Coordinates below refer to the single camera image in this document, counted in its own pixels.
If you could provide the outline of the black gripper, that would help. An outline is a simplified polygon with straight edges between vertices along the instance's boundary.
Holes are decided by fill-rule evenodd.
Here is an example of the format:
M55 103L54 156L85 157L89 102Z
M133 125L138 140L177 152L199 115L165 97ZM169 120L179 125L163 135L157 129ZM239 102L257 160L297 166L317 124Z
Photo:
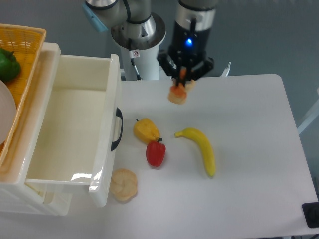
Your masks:
M188 27L176 23L171 45L158 53L159 65L168 76L175 78L176 87L181 81L190 84L214 68L214 60L206 53L210 30L198 30L198 26L198 21L191 21Z

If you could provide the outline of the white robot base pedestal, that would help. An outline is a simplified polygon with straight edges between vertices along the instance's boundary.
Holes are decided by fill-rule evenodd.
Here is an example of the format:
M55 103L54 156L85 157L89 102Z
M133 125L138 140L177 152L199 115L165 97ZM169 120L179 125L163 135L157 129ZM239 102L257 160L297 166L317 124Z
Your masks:
M157 56L166 36L166 28L159 15L153 12L139 24L125 21L113 27L111 35L121 51L126 81L160 78Z

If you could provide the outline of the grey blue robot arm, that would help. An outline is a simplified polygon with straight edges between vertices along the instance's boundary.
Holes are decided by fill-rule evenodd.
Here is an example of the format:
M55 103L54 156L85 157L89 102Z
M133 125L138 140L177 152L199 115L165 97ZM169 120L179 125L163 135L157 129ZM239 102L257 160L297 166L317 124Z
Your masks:
M180 0L167 50L163 19L149 0L86 0L82 9L98 31L110 30L121 49L126 81L158 80L160 70L177 83L198 80L214 68L206 44L216 13L216 0Z

